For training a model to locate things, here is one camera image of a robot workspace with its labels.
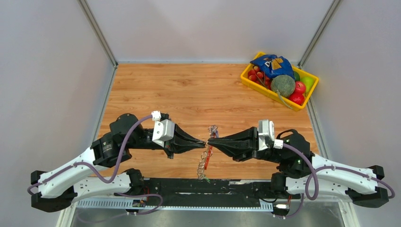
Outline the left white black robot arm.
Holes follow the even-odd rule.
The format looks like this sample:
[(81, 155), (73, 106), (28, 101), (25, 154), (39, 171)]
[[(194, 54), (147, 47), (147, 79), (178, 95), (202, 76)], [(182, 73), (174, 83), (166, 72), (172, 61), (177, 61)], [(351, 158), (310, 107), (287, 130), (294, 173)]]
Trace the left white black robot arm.
[(150, 193), (140, 170), (118, 172), (121, 163), (131, 159), (130, 150), (162, 150), (172, 159), (175, 154), (205, 147), (204, 141), (159, 111), (142, 119), (123, 114), (109, 127), (108, 133), (66, 164), (49, 172), (31, 173), (27, 191), (33, 208), (57, 212), (82, 199), (106, 194), (147, 199)]

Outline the green round melon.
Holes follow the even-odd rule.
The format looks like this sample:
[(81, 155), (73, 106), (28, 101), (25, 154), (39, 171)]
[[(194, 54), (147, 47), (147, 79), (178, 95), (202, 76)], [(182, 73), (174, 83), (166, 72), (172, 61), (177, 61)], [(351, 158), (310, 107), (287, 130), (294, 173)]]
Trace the green round melon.
[(295, 80), (289, 75), (278, 75), (271, 82), (271, 90), (282, 97), (289, 97), (295, 90)]

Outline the blue chips bag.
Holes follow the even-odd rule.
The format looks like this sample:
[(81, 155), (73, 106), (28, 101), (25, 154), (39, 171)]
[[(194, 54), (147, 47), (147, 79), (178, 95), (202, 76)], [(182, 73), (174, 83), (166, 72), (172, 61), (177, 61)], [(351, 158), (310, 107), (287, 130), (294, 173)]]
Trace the blue chips bag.
[(255, 59), (254, 64), (257, 65), (269, 79), (274, 79), (279, 75), (288, 75), (294, 80), (292, 66), (283, 56), (265, 54)]

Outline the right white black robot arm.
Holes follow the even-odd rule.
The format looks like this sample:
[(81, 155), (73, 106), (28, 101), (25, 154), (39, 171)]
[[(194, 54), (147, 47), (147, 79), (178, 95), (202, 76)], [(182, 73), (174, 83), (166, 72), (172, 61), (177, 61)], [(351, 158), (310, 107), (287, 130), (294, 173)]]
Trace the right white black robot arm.
[(278, 172), (270, 182), (275, 197), (301, 194), (313, 201), (319, 195), (330, 195), (365, 208), (379, 208), (395, 197), (395, 191), (383, 181), (381, 166), (351, 167), (324, 158), (313, 153), (309, 142), (294, 129), (287, 130), (287, 136), (275, 136), (272, 125), (251, 127), (211, 138), (208, 144), (236, 162), (258, 159), (276, 163)]

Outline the light green apple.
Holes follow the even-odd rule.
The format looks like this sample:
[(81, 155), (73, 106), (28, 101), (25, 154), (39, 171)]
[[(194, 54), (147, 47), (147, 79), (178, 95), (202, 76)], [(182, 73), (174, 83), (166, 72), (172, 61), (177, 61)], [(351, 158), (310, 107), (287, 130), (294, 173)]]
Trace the light green apple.
[(312, 77), (302, 77), (300, 81), (305, 85), (305, 93), (308, 93), (314, 85), (314, 78)]

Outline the red cherry tomatoes bunch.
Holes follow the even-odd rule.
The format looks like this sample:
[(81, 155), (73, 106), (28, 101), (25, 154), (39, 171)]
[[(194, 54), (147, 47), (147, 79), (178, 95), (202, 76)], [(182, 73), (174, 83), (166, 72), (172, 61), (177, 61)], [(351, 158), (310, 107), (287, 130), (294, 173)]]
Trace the red cherry tomatoes bunch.
[(261, 85), (268, 90), (271, 90), (271, 80), (265, 75), (265, 73), (260, 69), (260, 67), (253, 65), (247, 73), (248, 79), (252, 82)]

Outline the dark green fruit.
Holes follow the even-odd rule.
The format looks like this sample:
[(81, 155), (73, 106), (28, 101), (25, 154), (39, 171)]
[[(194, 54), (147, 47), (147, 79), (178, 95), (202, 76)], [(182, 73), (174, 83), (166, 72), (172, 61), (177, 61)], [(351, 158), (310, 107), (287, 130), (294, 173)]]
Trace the dark green fruit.
[(300, 81), (300, 75), (296, 71), (293, 71), (293, 75), (294, 75), (295, 81)]

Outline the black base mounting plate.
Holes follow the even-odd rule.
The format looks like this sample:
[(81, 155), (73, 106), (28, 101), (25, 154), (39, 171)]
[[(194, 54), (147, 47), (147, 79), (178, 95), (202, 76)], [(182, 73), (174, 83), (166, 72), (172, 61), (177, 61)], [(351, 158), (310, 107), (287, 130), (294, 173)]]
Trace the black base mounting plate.
[(286, 200), (285, 191), (275, 192), (269, 181), (183, 178), (149, 178), (127, 195), (159, 194), (163, 206), (256, 208), (261, 201)]

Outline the yellow plastic bin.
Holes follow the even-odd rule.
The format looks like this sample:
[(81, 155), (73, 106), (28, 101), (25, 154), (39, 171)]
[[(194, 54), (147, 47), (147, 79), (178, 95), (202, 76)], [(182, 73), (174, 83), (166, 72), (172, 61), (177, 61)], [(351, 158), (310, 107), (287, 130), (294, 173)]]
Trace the yellow plastic bin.
[[(286, 74), (294, 80), (295, 89), (287, 92), (284, 87), (290, 87), (291, 82), (279, 84), (273, 88), (273, 80), (281, 74)], [(240, 75), (241, 82), (253, 90), (287, 106), (294, 111), (306, 107), (309, 98), (316, 88), (319, 78), (293, 66), (283, 56), (259, 52)]]

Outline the aluminium frame rail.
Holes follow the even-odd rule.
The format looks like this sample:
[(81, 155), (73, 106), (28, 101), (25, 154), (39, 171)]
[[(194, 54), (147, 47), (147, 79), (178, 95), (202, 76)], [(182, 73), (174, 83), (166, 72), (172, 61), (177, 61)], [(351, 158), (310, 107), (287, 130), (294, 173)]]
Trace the aluminium frame rail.
[(272, 212), (160, 210), (162, 202), (150, 198), (151, 210), (128, 215), (124, 209), (76, 208), (73, 204), (59, 217), (59, 227), (357, 227), (348, 201), (320, 195), (316, 200), (300, 196), (274, 201)]

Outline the red apple upper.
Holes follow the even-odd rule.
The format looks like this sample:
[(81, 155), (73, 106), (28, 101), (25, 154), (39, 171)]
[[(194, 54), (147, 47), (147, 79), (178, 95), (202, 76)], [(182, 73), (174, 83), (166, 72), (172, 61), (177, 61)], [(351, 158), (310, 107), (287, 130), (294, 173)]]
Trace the red apple upper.
[(305, 84), (302, 81), (296, 81), (294, 93), (295, 94), (304, 94), (305, 92), (306, 92)]

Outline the red apple lower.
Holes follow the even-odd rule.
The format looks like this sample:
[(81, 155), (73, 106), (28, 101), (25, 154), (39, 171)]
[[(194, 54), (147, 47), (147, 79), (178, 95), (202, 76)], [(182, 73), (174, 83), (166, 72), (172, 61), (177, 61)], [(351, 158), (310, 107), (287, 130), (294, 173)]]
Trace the red apple lower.
[(303, 105), (304, 101), (305, 101), (305, 97), (303, 94), (291, 94), (288, 97), (288, 100), (290, 100), (291, 102), (297, 104), (297, 105)]

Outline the red apple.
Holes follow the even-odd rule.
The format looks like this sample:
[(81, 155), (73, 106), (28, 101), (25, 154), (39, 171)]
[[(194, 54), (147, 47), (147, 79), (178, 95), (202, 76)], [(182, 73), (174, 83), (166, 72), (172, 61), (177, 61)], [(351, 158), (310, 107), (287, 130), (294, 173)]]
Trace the red apple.
[(296, 81), (294, 93), (295, 94), (304, 94), (305, 92), (306, 92), (305, 84), (302, 81)]
[(290, 100), (291, 102), (297, 104), (297, 105), (303, 105), (304, 101), (305, 101), (305, 97), (303, 94), (291, 94), (288, 97), (288, 100)]

